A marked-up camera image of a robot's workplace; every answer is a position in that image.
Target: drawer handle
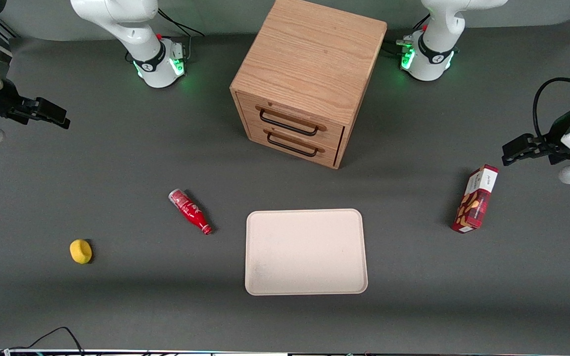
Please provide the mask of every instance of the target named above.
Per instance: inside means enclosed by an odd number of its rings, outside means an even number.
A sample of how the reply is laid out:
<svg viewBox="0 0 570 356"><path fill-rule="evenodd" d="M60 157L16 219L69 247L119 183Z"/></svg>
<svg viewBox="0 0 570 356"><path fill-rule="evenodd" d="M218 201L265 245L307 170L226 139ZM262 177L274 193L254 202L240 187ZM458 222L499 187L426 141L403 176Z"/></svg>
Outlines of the drawer handle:
<svg viewBox="0 0 570 356"><path fill-rule="evenodd" d="M308 157L313 157L313 156L316 155L316 153L318 153L318 149L317 149L317 148L314 148L314 153L308 153L308 152L305 152L305 151L301 151L301 150L298 149L298 148L289 147L289 146L286 145L286 144L282 144L282 143L280 143L280 142L276 142L275 140L270 139L270 137L272 137L272 133L267 133L267 142L273 144L274 146L278 146L278 147L281 147L281 148L284 148L284 149L289 149L289 151L296 152L296 153L298 153L299 155L308 156Z"/></svg>
<svg viewBox="0 0 570 356"><path fill-rule="evenodd" d="M265 117L263 117L263 114L265 113L265 109L261 109L261 112L258 114L258 116L261 118L261 121L263 122L267 122L268 124L272 124L274 126L278 126L279 128L283 128L283 129L287 129L290 131L294 131L295 133L299 133L301 135L305 135L305 136L313 136L316 135L316 133L318 133L318 126L316 126L316 128L313 131L305 131L305 130L301 130L299 128L294 128L294 126L289 126L286 124L281 124L278 121L274 121L274 120L270 120L270 119L266 119Z"/></svg>

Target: green led light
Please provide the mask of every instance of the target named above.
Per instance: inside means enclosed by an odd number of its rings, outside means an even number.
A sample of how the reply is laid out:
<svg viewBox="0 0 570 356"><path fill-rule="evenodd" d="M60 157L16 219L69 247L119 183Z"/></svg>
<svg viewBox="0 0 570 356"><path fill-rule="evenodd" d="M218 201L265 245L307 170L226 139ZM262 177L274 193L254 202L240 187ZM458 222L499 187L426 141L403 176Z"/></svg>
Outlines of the green led light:
<svg viewBox="0 0 570 356"><path fill-rule="evenodd" d="M133 66L136 68L136 70L138 71L138 77L142 78L142 73L140 73L140 68L138 68L138 65L136 64L136 62L133 62Z"/></svg>
<svg viewBox="0 0 570 356"><path fill-rule="evenodd" d="M412 59L415 58L415 50L410 48L408 52L406 52L402 57L402 67L406 70L410 68L412 64Z"/></svg>
<svg viewBox="0 0 570 356"><path fill-rule="evenodd" d="M445 68L448 69L450 68L450 63L452 63L452 57L454 56L454 50L452 51L452 53L450 54L450 59L448 59L448 64L445 65Z"/></svg>
<svg viewBox="0 0 570 356"><path fill-rule="evenodd" d="M173 67L173 70L177 76L184 74L184 61L181 59L168 58L168 63L170 63L170 65Z"/></svg>

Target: sponge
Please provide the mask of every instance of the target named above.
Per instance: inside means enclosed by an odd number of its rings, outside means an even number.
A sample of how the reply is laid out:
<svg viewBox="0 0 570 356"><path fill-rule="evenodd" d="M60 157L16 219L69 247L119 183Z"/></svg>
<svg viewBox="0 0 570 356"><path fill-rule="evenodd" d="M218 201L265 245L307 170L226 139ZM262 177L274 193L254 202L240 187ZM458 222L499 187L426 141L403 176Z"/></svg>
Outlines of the sponge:
<svg viewBox="0 0 570 356"><path fill-rule="evenodd" d="M70 244L70 253L72 254L72 259L79 264L84 265L91 261L91 246L88 241L83 239L72 241Z"/></svg>

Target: wood grain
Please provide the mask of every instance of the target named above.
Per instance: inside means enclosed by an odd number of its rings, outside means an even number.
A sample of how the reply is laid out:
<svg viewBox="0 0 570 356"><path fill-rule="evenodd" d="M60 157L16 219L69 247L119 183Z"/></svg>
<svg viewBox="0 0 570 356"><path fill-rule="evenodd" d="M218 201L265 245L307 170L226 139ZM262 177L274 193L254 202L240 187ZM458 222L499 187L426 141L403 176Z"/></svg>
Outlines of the wood grain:
<svg viewBox="0 0 570 356"><path fill-rule="evenodd" d="M248 137L337 169L371 79L386 23L303 0L276 0L231 92ZM313 136L261 120L264 117ZM263 130L324 152L313 158L267 142Z"/></svg>
<svg viewBox="0 0 570 356"><path fill-rule="evenodd" d="M302 0L276 0L231 88L348 126L386 23Z"/></svg>

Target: red box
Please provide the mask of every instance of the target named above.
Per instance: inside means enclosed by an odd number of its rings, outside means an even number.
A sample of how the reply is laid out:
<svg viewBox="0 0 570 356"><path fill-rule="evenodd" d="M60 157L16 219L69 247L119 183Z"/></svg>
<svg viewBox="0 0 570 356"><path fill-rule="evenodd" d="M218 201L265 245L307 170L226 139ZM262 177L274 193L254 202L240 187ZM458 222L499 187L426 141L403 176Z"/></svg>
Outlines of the red box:
<svg viewBox="0 0 570 356"><path fill-rule="evenodd" d="M483 165L472 173L452 224L453 230L465 234L481 227L497 175L498 168L491 165Z"/></svg>

